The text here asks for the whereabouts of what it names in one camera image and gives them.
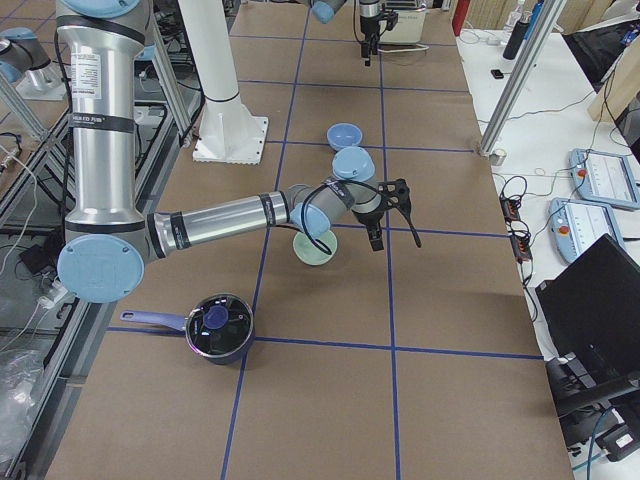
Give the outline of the cream toaster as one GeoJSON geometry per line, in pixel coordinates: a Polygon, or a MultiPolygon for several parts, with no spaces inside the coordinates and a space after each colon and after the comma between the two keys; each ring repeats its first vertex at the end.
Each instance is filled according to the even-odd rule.
{"type": "Polygon", "coordinates": [[[391,31],[382,34],[380,43],[400,46],[418,44],[422,39],[426,16],[425,9],[399,11],[397,24],[391,31]]]}

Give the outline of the far blue teach pendant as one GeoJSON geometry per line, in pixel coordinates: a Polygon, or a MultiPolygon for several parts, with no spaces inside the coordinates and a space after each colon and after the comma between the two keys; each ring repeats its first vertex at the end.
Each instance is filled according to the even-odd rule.
{"type": "Polygon", "coordinates": [[[568,162],[581,198],[624,210],[639,209],[639,189],[625,155],[576,148],[568,162]]]}

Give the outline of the small metal cup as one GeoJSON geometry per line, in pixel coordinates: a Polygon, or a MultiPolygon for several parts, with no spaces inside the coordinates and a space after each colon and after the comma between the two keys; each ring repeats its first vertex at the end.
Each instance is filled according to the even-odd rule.
{"type": "Polygon", "coordinates": [[[489,160],[492,166],[501,167],[506,157],[507,152],[504,149],[497,148],[489,155],[489,160]]]}

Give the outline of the green bowl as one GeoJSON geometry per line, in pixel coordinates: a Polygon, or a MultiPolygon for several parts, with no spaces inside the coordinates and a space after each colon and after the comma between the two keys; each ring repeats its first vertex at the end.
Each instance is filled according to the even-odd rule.
{"type": "Polygon", "coordinates": [[[311,241],[303,232],[298,232],[293,239],[293,250],[298,259],[310,266],[319,266],[330,261],[337,252],[338,240],[335,234],[329,230],[316,240],[318,244],[323,243],[326,249],[330,250],[327,254],[324,251],[312,245],[311,241]]]}

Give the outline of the blue bowl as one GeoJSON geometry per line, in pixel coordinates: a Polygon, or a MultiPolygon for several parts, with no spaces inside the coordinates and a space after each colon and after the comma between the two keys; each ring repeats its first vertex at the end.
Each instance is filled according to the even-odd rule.
{"type": "Polygon", "coordinates": [[[327,129],[326,138],[334,151],[340,151],[347,147],[359,146],[363,140],[363,132],[355,124],[336,123],[327,129]]]}

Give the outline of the dark blue saucepan with lid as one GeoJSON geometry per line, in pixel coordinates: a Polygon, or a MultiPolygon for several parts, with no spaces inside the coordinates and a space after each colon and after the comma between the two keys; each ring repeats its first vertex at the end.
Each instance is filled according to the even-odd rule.
{"type": "Polygon", "coordinates": [[[255,338],[254,314],[250,305],[231,293],[215,294],[201,300],[186,317],[125,310],[120,319],[180,331],[194,353],[216,365],[228,365],[244,358],[255,338]]]}

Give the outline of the near blue teach pendant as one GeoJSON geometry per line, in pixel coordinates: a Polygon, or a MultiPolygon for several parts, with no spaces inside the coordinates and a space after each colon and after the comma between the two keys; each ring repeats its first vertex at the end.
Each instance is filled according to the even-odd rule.
{"type": "Polygon", "coordinates": [[[560,256],[575,261],[605,234],[624,247],[613,209],[604,203],[554,198],[549,207],[550,229],[560,256]]]}

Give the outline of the aluminium frame post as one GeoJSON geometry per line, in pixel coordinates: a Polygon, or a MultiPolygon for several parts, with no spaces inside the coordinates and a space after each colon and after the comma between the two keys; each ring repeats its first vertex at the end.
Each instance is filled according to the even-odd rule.
{"type": "Polygon", "coordinates": [[[545,1],[536,16],[536,21],[530,21],[533,29],[524,41],[524,46],[520,49],[511,75],[478,145],[478,153],[481,156],[489,159],[489,155],[497,149],[495,145],[498,137],[565,5],[565,0],[545,1]]]}

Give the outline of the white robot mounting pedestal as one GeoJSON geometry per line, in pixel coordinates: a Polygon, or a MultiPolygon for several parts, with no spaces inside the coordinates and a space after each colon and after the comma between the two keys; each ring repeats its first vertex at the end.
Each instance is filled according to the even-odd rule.
{"type": "Polygon", "coordinates": [[[269,120],[243,104],[221,1],[183,1],[183,20],[205,97],[193,158],[258,164],[269,120]]]}

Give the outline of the blue teach pendant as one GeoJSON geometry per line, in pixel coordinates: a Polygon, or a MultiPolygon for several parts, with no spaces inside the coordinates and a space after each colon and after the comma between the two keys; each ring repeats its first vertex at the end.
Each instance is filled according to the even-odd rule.
{"type": "Polygon", "coordinates": [[[554,198],[549,207],[550,229],[560,256],[575,261],[605,234],[624,247],[613,209],[604,203],[554,198]]]}
{"type": "Polygon", "coordinates": [[[581,198],[624,210],[639,209],[639,189],[625,155],[576,148],[568,162],[581,198]]]}

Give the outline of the dark water bottle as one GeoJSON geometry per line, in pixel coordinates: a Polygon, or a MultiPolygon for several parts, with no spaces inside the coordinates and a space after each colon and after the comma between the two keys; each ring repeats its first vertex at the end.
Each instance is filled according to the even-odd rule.
{"type": "Polygon", "coordinates": [[[513,30],[506,43],[503,51],[503,58],[506,60],[514,60],[523,41],[525,34],[530,25],[530,14],[524,12],[518,21],[515,23],[513,30]]]}

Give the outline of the black laptop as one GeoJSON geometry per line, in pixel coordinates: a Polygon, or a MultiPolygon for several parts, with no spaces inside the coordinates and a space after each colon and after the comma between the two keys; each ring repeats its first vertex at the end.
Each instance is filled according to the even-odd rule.
{"type": "Polygon", "coordinates": [[[599,383],[639,369],[639,265],[609,235],[536,288],[553,343],[599,383]]]}

